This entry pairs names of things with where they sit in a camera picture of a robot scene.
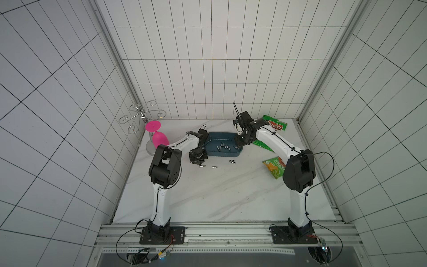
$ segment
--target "chip bag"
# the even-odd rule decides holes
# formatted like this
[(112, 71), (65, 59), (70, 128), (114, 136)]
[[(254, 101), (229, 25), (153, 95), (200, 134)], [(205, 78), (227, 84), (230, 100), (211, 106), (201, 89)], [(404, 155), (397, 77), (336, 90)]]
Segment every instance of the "chip bag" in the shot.
[[(272, 118), (270, 116), (267, 116), (267, 115), (264, 115), (263, 119), (265, 119), (276, 132), (277, 131), (284, 131), (286, 129), (286, 125), (288, 125), (287, 123), (284, 123), (282, 121), (279, 121), (279, 120)], [(264, 144), (263, 142), (261, 142), (259, 140), (255, 140), (252, 143), (259, 146), (259, 147), (273, 151), (271, 148), (269, 148), (269, 146), (267, 146), (266, 144)]]
[(267, 166), (268, 170), (271, 172), (274, 178), (277, 179), (283, 176), (286, 164), (282, 161), (280, 157), (267, 159), (263, 161), (263, 163)]

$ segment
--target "red logo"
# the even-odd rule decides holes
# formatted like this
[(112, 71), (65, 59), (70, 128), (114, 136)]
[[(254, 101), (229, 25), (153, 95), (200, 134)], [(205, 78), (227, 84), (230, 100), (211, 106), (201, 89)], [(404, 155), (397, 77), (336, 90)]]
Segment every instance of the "red logo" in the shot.
[(268, 124), (270, 124), (271, 127), (273, 127), (276, 130), (282, 130), (283, 129), (283, 125), (275, 123), (274, 121), (271, 121), (271, 120), (266, 120), (266, 121), (268, 122)]

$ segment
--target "cable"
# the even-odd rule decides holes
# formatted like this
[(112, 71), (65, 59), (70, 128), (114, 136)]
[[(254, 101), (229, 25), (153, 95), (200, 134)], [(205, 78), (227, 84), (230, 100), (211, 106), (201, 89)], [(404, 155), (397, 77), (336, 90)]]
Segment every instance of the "cable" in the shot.
[[(261, 127), (261, 128), (263, 128), (263, 129), (265, 129), (265, 130), (267, 130), (267, 131), (269, 131), (270, 133), (272, 133), (272, 135), (275, 135), (277, 138), (279, 138), (282, 142), (284, 142), (292, 151), (296, 151), (296, 152), (298, 152), (297, 150), (295, 150), (295, 147), (291, 147), (287, 142), (285, 142), (285, 140), (283, 140), (282, 138), (280, 138), (280, 136), (279, 135), (277, 135), (276, 134), (276, 132), (272, 132), (272, 131), (270, 131), (269, 129), (267, 129), (267, 128), (265, 128), (265, 127)], [(308, 192), (311, 190), (311, 189), (313, 189), (313, 188), (315, 188), (316, 186), (318, 186), (318, 185), (320, 185), (320, 184), (323, 184), (324, 182), (326, 182), (331, 176), (332, 176), (332, 174), (333, 174), (333, 171), (334, 171), (334, 169), (335, 169), (335, 160), (334, 160), (334, 158), (333, 158), (333, 156), (330, 154), (330, 153), (328, 153), (328, 152), (326, 152), (326, 151), (322, 151), (322, 152), (318, 152), (318, 153), (312, 153), (312, 154), (307, 154), (307, 153), (304, 153), (302, 150), (301, 151), (299, 151), (299, 153), (301, 153), (301, 154), (304, 154), (304, 155), (308, 155), (308, 156), (314, 156), (314, 155), (318, 155), (318, 154), (322, 154), (322, 153), (325, 153), (325, 154), (328, 154), (330, 157), (331, 157), (331, 159), (332, 159), (332, 171), (330, 172), (330, 174), (329, 174), (329, 176), (325, 179), (325, 180), (323, 180), (323, 181), (321, 181), (320, 183), (318, 183), (318, 184), (316, 184), (316, 185), (314, 185), (313, 187), (310, 187), (308, 190), (307, 190), (307, 192), (305, 192), (305, 198), (304, 198), (304, 210), (305, 210), (305, 216), (307, 217), (307, 219), (310, 221), (310, 222), (312, 222), (312, 223), (314, 223), (314, 224), (316, 224), (316, 225), (318, 225), (318, 226), (320, 226), (320, 227), (323, 227), (323, 228), (325, 228), (326, 230), (328, 230), (328, 231), (330, 231), (330, 232), (332, 232), (334, 235), (336, 235), (336, 237), (338, 237), (338, 239), (339, 239), (339, 241), (341, 242), (341, 250), (339, 251), (339, 253), (338, 253), (338, 255), (334, 258), (334, 259), (332, 259), (332, 260), (330, 260), (328, 263), (331, 263), (331, 262), (333, 262), (334, 260), (336, 260), (338, 257), (339, 257), (339, 255), (341, 254), (341, 252), (342, 252), (342, 249), (344, 248), (344, 244), (342, 243), (342, 240), (341, 240), (341, 238), (334, 232), (334, 231), (332, 231), (331, 229), (329, 229), (329, 228), (327, 228), (327, 227), (325, 227), (325, 226), (322, 226), (322, 225), (320, 225), (320, 224), (318, 224), (318, 223), (316, 223), (316, 222), (313, 222), (309, 217), (308, 217), (308, 212), (307, 212), (307, 196), (308, 196)]]
[(313, 154), (305, 154), (305, 153), (303, 153), (303, 154), (305, 154), (305, 155), (317, 155), (317, 154), (322, 154), (322, 153), (328, 154), (328, 155), (331, 157), (331, 159), (332, 159), (332, 171), (330, 172), (329, 176), (328, 176), (325, 180), (323, 180), (323, 181), (321, 181), (320, 183), (318, 183), (318, 184), (314, 185), (313, 187), (310, 187), (310, 188), (307, 190), (307, 192), (305, 192), (305, 198), (304, 198), (304, 210), (305, 210), (305, 216), (307, 217), (307, 219), (308, 219), (310, 222), (312, 222), (312, 223), (314, 223), (314, 224), (316, 224), (316, 225), (318, 225), (318, 226), (320, 226), (320, 227), (323, 227), (323, 228), (325, 228), (326, 230), (328, 230), (328, 231), (332, 232), (334, 235), (336, 235), (336, 237), (338, 237), (339, 241), (341, 242), (341, 250), (339, 251), (338, 255), (337, 255), (334, 259), (332, 259), (332, 260), (330, 260), (330, 261), (328, 262), (328, 263), (331, 263), (331, 262), (333, 262), (334, 260), (336, 260), (336, 259), (339, 257), (339, 255), (341, 255), (341, 252), (342, 252), (342, 250), (343, 250), (343, 248), (344, 248), (344, 244), (342, 243), (342, 240), (341, 240), (341, 238), (339, 237), (339, 235), (337, 235), (334, 231), (332, 231), (331, 229), (329, 229), (329, 228), (327, 228), (327, 227), (325, 227), (325, 226), (323, 226), (323, 225), (320, 225), (320, 224), (318, 224), (318, 223), (316, 223), (316, 222), (313, 222), (313, 221), (308, 217), (308, 212), (307, 212), (307, 196), (308, 196), (308, 192), (309, 192), (311, 189), (315, 188), (316, 186), (318, 186), (318, 185), (320, 185), (320, 184), (323, 184), (324, 182), (326, 182), (326, 181), (327, 181), (327, 180), (332, 176), (332, 174), (333, 174), (333, 170), (335, 169), (335, 160), (334, 160), (333, 156), (332, 156), (331, 154), (329, 154), (328, 152), (326, 152), (326, 151), (322, 151), (322, 152), (319, 152), (319, 153), (313, 153)]
[(136, 229), (142, 229), (142, 228), (143, 228), (143, 227), (139, 227), (139, 228), (131, 229), (131, 230), (127, 231), (126, 233), (124, 233), (122, 236), (120, 236), (120, 237), (119, 237), (119, 239), (117, 239), (117, 242), (116, 242), (116, 254), (117, 254), (117, 257), (119, 257), (122, 261), (127, 262), (127, 263), (129, 263), (129, 264), (132, 264), (131, 262), (129, 262), (129, 261), (127, 261), (127, 260), (123, 259), (122, 257), (120, 257), (119, 253), (117, 252), (117, 245), (118, 245), (118, 243), (119, 243), (120, 239), (121, 239), (124, 235), (126, 235), (127, 233), (132, 232), (132, 231), (134, 231), (134, 230), (136, 230)]
[(239, 115), (239, 114), (240, 114), (240, 112), (237, 110), (236, 103), (234, 103), (234, 102), (233, 102), (233, 105), (234, 105), (234, 110), (236, 111), (237, 115)]
[(135, 226), (135, 229), (134, 229), (134, 230), (135, 230), (135, 232), (136, 232), (136, 233), (138, 233), (138, 234), (141, 234), (141, 232), (137, 232), (137, 231), (136, 231), (136, 228), (138, 227), (138, 224), (140, 224), (143, 220), (144, 220), (144, 221), (146, 221), (146, 222), (148, 223), (148, 221), (147, 221), (146, 219), (142, 219), (142, 220), (140, 220), (139, 222), (137, 222), (137, 224), (136, 224), (136, 226)]
[[(117, 257), (119, 257), (122, 261), (124, 261), (124, 262), (127, 262), (127, 263), (129, 263), (129, 264), (132, 264), (131, 262), (129, 262), (129, 261), (127, 261), (127, 260), (125, 260), (125, 259), (123, 259), (122, 257), (120, 257), (120, 255), (119, 255), (119, 253), (118, 253), (118, 251), (117, 251), (117, 245), (118, 245), (118, 243), (119, 243), (119, 241), (120, 241), (120, 239), (124, 236), (124, 235), (126, 235), (127, 233), (129, 233), (129, 232), (132, 232), (132, 231), (136, 231), (136, 229), (142, 229), (143, 227), (138, 227), (138, 228), (133, 228), (133, 229), (131, 229), (131, 230), (129, 230), (129, 231), (127, 231), (127, 232), (125, 232), (123, 235), (121, 235), (120, 237), (119, 237), (119, 239), (117, 240), (117, 242), (116, 242), (116, 254), (117, 254)], [(158, 260), (159, 259), (159, 256), (161, 255), (161, 254), (163, 254), (169, 247), (170, 247), (170, 245), (172, 245), (172, 243), (175, 245), (175, 237), (172, 235), (172, 234), (170, 234), (171, 235), (171, 240), (170, 240), (170, 243), (169, 243), (169, 245), (165, 248), (165, 249), (163, 249), (160, 253), (158, 253), (158, 254), (156, 254), (156, 256), (154, 256), (153, 258), (151, 258), (151, 259), (149, 259), (148, 261), (142, 261), (142, 262), (140, 262), (141, 264), (145, 264), (145, 263), (150, 263), (150, 262), (152, 262), (152, 261), (155, 261), (155, 260)], [(145, 256), (144, 258), (143, 258), (143, 260), (145, 260), (147, 257), (148, 257), (148, 253), (150, 252), (149, 251), (149, 248), (143, 248), (143, 249), (141, 249), (140, 251), (138, 251), (138, 253), (137, 253), (137, 255), (138, 254), (140, 254), (142, 251), (144, 251), (144, 249), (148, 249), (148, 252), (147, 252), (147, 256)]]

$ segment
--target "white tile wall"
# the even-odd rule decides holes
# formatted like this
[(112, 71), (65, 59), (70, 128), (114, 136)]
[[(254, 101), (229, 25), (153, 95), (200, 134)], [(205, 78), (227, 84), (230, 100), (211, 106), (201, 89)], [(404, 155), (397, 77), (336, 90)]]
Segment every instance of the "white tile wall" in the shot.
[(138, 101), (87, 0), (1, 1), (0, 12), (2, 265), (86, 266), (141, 137), (118, 123)]
[(371, 1), (301, 121), (373, 267), (427, 259), (426, 6)]
[(97, 2), (142, 101), (222, 119), (298, 117), (358, 0)]

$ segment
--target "marble surface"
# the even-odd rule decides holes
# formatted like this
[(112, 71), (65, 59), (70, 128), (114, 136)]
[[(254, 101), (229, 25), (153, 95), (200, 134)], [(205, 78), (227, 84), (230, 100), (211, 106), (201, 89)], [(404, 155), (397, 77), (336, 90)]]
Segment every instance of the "marble surface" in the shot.
[[(294, 145), (304, 148), (292, 120), (281, 135)], [(207, 124), (208, 132), (234, 132), (232, 120), (162, 120), (161, 132), (171, 143), (187, 131), (197, 132)], [(145, 145), (145, 134), (136, 156), (129, 179), (117, 208), (114, 223), (136, 223), (148, 219), (152, 213), (153, 186), (148, 175), (151, 164)], [(277, 155), (256, 145), (244, 146), (241, 154), (233, 158), (210, 156), (199, 168), (191, 164), (188, 154), (182, 157), (182, 176), (169, 192), (171, 220), (189, 221), (255, 221), (287, 220), (290, 214), (290, 190), (282, 179), (274, 179), (263, 160)], [(335, 219), (321, 186), (310, 191), (307, 203), (313, 220)]]

